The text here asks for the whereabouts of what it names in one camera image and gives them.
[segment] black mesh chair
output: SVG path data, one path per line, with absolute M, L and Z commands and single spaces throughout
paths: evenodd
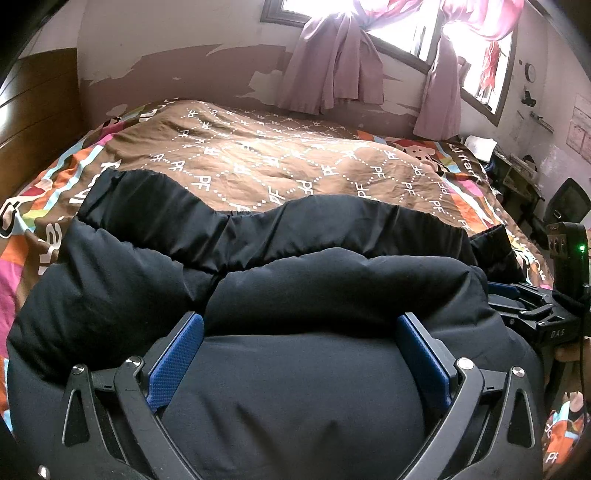
M 531 239 L 544 250 L 548 250 L 546 226 L 556 222 L 580 223 L 591 210 L 589 195 L 573 179 L 566 179 L 548 202 L 544 219 L 529 215 L 526 220 L 531 225 Z

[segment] window frame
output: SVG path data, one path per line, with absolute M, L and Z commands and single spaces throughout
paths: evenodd
M 297 12 L 290 12 L 283 10 L 283 0 L 265 0 L 265 4 L 262 8 L 261 22 L 264 23 L 276 23 L 280 25 L 289 25 L 291 27 L 303 28 L 311 17 L 308 15 L 300 14 Z M 441 27 L 443 25 L 443 14 L 441 11 L 437 16 L 437 23 L 433 38 L 431 39 L 431 45 L 429 46 L 429 55 L 427 61 L 423 61 L 416 57 L 410 52 L 404 51 L 391 43 L 382 40 L 381 38 L 375 37 L 369 34 L 375 48 L 378 52 L 392 57 L 395 60 L 401 61 L 405 65 L 418 70 L 425 75 L 431 69 L 433 62 L 435 61 L 435 55 L 437 53 L 437 43 L 441 37 Z M 515 63 L 515 54 L 517 50 L 517 25 L 513 30 L 511 38 L 511 51 L 509 52 L 509 59 L 507 61 L 507 70 L 505 72 L 505 80 L 503 81 L 503 87 L 499 94 L 499 103 L 496 108 L 496 112 L 492 113 L 485 105 L 480 103 L 471 93 L 465 90 L 463 87 L 460 88 L 460 96 L 468 105 L 484 115 L 488 120 L 495 126 L 499 126 L 501 115 L 505 108 L 505 102 L 509 93 L 509 85 L 511 83 L 511 76 L 513 74 L 513 65 Z

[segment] paper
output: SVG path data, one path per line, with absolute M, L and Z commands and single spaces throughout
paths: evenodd
M 570 121 L 569 134 L 566 137 L 566 144 L 575 152 L 581 153 L 583 140 L 585 139 L 585 130 L 579 127 L 572 120 Z
M 470 135 L 466 139 L 466 146 L 478 160 L 488 163 L 491 161 L 492 151 L 496 147 L 496 142 L 492 138 L 481 138 Z
M 581 156 L 591 163 L 591 135 L 585 135 L 583 146 L 581 147 Z
M 566 144 L 591 163 L 591 101 L 577 93 Z
M 574 107 L 591 116 L 591 100 L 587 100 L 578 93 L 574 100 Z

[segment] pink curtain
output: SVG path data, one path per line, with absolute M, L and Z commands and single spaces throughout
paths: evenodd
M 295 46 L 277 106 L 317 115 L 340 100 L 382 104 L 382 61 L 366 30 L 404 18 L 422 1 L 353 0 L 346 12 L 311 19 Z
M 444 23 L 462 22 L 481 37 L 496 41 L 517 24 L 524 0 L 441 0 Z M 460 132 L 460 82 L 457 56 L 443 33 L 435 62 L 427 75 L 423 104 L 414 134 L 445 140 Z
M 488 45 L 484 54 L 484 62 L 482 63 L 482 72 L 480 73 L 480 89 L 486 90 L 487 87 L 495 89 L 496 70 L 499 67 L 499 60 L 501 59 L 501 47 L 497 41 L 493 41 Z

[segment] wall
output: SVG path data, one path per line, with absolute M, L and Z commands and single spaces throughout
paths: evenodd
M 575 179 L 591 196 L 591 165 L 566 144 L 577 93 L 591 100 L 591 81 L 570 47 L 548 25 L 548 72 L 538 113 L 553 128 L 551 135 L 536 126 L 528 145 L 540 171 L 540 189 L 550 199 L 567 178 Z M 544 204 L 537 213 L 543 215 Z M 591 228 L 591 214 L 583 221 Z
M 142 103 L 201 98 L 237 108 L 269 109 L 301 30 L 259 21 L 264 0 L 88 0 L 78 49 L 88 126 Z M 527 5 L 519 23 L 517 58 L 545 75 L 545 21 Z M 375 134 L 407 136 L 418 115 L 426 76 L 382 55 L 385 103 L 350 103 L 326 117 Z M 462 132 L 511 139 L 524 82 L 514 69 L 499 128 L 462 102 Z
M 33 36 L 22 51 L 20 58 L 43 51 L 72 48 L 78 44 L 78 33 L 87 0 L 69 0 Z

